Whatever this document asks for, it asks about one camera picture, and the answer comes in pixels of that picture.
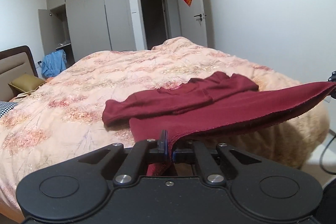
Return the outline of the brown beige headboard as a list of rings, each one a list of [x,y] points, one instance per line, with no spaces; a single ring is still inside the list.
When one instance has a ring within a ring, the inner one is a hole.
[[[17,94],[9,83],[23,74],[38,77],[31,50],[28,46],[19,46],[1,51],[1,101],[10,101]]]

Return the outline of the white bedroom door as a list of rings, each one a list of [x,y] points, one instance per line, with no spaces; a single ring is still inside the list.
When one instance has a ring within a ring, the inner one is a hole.
[[[178,0],[178,11],[182,36],[195,44],[206,47],[206,17],[201,23],[194,18],[194,15],[205,14],[203,0],[193,0],[190,7],[183,0]]]

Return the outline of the blue clothing pile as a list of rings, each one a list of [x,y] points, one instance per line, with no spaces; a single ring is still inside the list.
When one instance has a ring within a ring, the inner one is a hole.
[[[58,50],[45,55],[41,62],[42,76],[45,79],[56,77],[62,71],[66,70],[66,53]]]

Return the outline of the pink floral bed quilt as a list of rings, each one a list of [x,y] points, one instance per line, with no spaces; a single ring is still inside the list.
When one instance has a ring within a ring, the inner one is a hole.
[[[262,91],[298,85],[273,69],[183,37],[153,50],[101,51],[83,57],[1,118],[1,214],[16,222],[23,219],[15,191],[29,173],[110,143],[134,145],[128,125],[104,127],[107,100],[123,101],[147,89],[175,88],[217,71],[244,75]]]

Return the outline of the houndstooth checked pillow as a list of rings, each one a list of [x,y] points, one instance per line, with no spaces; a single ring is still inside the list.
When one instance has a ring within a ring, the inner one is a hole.
[[[17,102],[0,101],[0,118],[2,118],[10,110],[13,110],[13,108],[15,108],[17,105]]]

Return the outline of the grey built-in wardrobe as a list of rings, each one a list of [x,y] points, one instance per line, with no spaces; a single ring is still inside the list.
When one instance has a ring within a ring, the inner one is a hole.
[[[98,51],[136,49],[129,0],[46,0],[38,11],[43,52],[73,60]]]

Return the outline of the olive yellow pillow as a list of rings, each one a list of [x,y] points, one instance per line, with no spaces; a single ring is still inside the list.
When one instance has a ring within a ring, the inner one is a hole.
[[[45,80],[25,73],[17,77],[16,79],[12,80],[9,83],[9,86],[19,92],[25,93],[37,90],[37,88],[44,85],[45,83],[46,83]]]

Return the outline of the dark red shirt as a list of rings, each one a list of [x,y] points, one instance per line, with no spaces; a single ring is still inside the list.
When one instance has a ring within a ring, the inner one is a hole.
[[[250,134],[288,121],[315,107],[332,89],[330,82],[317,82],[261,92],[242,75],[215,72],[175,89],[145,90],[123,102],[108,100],[102,121],[106,126],[129,121],[135,141],[166,130],[172,149],[189,135]]]

